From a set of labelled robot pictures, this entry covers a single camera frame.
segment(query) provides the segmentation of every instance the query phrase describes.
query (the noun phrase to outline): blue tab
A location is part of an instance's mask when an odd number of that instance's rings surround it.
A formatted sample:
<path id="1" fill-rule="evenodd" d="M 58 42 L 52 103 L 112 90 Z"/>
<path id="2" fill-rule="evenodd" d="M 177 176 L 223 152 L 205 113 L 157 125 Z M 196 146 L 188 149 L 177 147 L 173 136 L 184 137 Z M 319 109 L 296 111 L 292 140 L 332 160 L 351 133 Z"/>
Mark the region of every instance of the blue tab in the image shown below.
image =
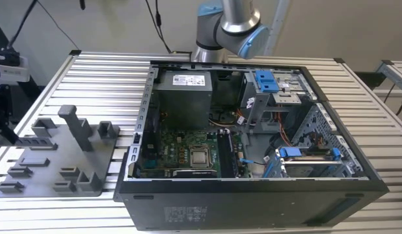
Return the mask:
<path id="1" fill-rule="evenodd" d="M 286 150 L 286 155 L 288 157 L 299 157 L 302 156 L 299 148 L 284 148 Z"/>
<path id="2" fill-rule="evenodd" d="M 260 91 L 264 93 L 278 93 L 279 86 L 271 71 L 255 71 L 255 80 L 260 86 Z"/>
<path id="3" fill-rule="evenodd" d="M 266 169 L 266 172 L 264 172 L 264 174 L 263 174 L 263 178 L 267 178 L 268 172 L 271 172 L 272 167 L 274 167 L 274 163 L 271 163 L 271 164 L 268 165 L 268 167 L 267 167 L 267 169 Z"/>
<path id="4" fill-rule="evenodd" d="M 280 157 L 286 157 L 286 150 L 284 150 L 284 148 L 279 149 L 279 154 L 280 154 Z"/>
<path id="5" fill-rule="evenodd" d="M 253 163 L 252 160 L 247 160 L 247 159 L 243 159 L 243 158 L 240 158 L 240 162 L 244 162 L 244 163 Z"/>
<path id="6" fill-rule="evenodd" d="M 338 161 L 342 157 L 342 153 L 339 152 L 338 148 L 332 148 L 332 154 L 334 154 L 332 160 Z"/>

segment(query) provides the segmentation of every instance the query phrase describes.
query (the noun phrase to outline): power supply label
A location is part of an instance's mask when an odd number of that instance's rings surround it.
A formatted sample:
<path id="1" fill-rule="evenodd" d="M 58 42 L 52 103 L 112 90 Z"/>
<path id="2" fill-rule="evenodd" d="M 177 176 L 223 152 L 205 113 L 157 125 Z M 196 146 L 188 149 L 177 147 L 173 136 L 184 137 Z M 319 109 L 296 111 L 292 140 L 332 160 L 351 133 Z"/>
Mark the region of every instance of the power supply label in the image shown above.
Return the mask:
<path id="1" fill-rule="evenodd" d="M 205 86 L 204 76 L 175 75 L 172 85 Z"/>

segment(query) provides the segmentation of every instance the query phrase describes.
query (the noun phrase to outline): green circuit board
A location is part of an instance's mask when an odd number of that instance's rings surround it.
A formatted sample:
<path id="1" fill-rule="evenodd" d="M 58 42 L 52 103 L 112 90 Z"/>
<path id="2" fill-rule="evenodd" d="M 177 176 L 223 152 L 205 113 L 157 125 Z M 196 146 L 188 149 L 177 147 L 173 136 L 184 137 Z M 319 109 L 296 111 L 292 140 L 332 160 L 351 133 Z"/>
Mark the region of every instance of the green circuit board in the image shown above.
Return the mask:
<path id="1" fill-rule="evenodd" d="M 232 135 L 233 152 L 243 152 L 240 137 Z M 203 150 L 208 155 L 204 166 L 191 165 L 191 151 Z M 144 160 L 143 177 L 169 177 L 173 170 L 207 169 L 217 172 L 220 178 L 220 160 L 216 133 L 207 132 L 167 132 L 160 134 L 160 157 L 156 161 Z"/>

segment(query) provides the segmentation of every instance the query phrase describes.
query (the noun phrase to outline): sticker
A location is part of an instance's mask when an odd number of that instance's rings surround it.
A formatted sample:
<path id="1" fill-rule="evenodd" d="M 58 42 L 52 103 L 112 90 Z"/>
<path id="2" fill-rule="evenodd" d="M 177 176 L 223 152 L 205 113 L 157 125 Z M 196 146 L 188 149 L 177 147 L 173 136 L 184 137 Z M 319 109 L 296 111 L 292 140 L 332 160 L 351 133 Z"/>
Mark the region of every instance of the sticker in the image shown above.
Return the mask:
<path id="1" fill-rule="evenodd" d="M 205 86 L 204 76 L 175 75 L 172 85 Z"/>
<path id="2" fill-rule="evenodd" d="M 163 208 L 165 222 L 205 222 L 205 206 L 167 206 Z"/>
<path id="3" fill-rule="evenodd" d="M 241 124 L 243 124 L 243 122 L 244 122 L 244 117 L 243 117 L 243 116 L 240 116 L 240 117 L 239 117 L 239 119 L 237 119 L 237 124 L 240 124 L 240 125 L 241 125 Z"/>

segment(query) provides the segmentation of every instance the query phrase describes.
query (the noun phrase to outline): aluminum extrusion table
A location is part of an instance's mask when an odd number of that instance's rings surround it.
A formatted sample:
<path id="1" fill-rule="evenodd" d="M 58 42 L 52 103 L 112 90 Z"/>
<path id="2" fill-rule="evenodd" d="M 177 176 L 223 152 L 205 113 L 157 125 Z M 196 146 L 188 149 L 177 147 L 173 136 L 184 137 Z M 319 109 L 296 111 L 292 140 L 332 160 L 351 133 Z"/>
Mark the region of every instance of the aluminum extrusion table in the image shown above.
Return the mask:
<path id="1" fill-rule="evenodd" d="M 74 104 L 78 117 L 85 117 L 90 124 L 105 120 L 120 125 L 104 192 L 100 197 L 86 198 L 0 198 L 0 231 L 4 233 L 139 233 L 122 203 L 112 201 L 112 193 L 122 153 L 131 144 L 149 60 L 188 61 L 188 56 L 81 52 L 66 58 L 16 133 L 32 135 L 30 125 L 37 117 L 50 117 L 56 124 L 62 123 L 57 116 L 62 104 Z M 348 66 L 334 59 L 319 58 L 243 60 L 229 57 L 228 62 L 307 67 L 390 193 L 332 229 L 181 232 L 402 234 L 402 122 Z M 0 149 L 0 182 L 21 152 L 22 149 L 16 148 Z"/>
<path id="2" fill-rule="evenodd" d="M 402 89 L 402 61 L 382 60 L 376 72 L 382 72 Z"/>

